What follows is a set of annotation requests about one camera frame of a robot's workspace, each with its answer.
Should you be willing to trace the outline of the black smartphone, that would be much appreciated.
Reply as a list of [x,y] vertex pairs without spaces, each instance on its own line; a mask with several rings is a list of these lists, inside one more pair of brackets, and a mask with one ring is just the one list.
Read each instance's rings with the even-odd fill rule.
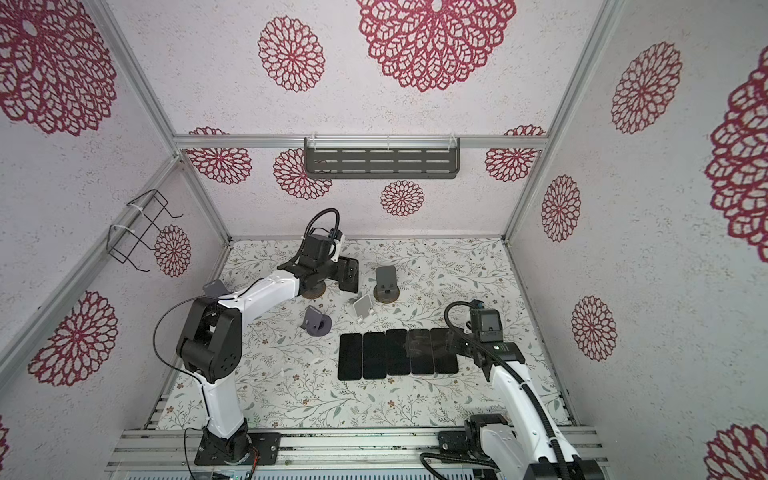
[[447,328],[432,328],[430,330],[434,372],[440,375],[451,375],[459,372],[457,355],[449,350],[448,333]]
[[408,331],[390,329],[385,332],[386,368],[390,376],[405,376],[411,373],[408,352]]
[[363,336],[360,333],[341,334],[338,351],[337,378],[356,381],[362,378]]
[[386,335],[382,332],[366,332],[363,335],[362,376],[366,380],[387,376]]
[[433,350],[428,329],[412,329],[407,334],[408,357],[413,375],[431,375],[434,370]]

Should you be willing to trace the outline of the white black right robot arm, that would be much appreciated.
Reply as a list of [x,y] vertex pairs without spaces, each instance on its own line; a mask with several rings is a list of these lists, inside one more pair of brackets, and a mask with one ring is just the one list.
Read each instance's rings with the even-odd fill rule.
[[455,301],[443,311],[451,352],[470,358],[505,408],[468,421],[470,454],[499,479],[603,479],[562,433],[538,395],[524,355],[506,342],[500,313],[479,300]]

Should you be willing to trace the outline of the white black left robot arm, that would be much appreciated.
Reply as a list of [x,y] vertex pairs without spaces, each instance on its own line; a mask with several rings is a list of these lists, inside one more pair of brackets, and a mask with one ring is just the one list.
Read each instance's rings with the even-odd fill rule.
[[285,301],[323,294],[327,280],[342,291],[356,293],[359,262],[341,254],[343,242],[344,234],[336,228],[326,235],[310,232],[293,258],[251,286],[218,298],[191,301],[176,353],[183,371],[199,382],[206,407],[201,460],[237,465],[254,457],[236,389],[243,327]]

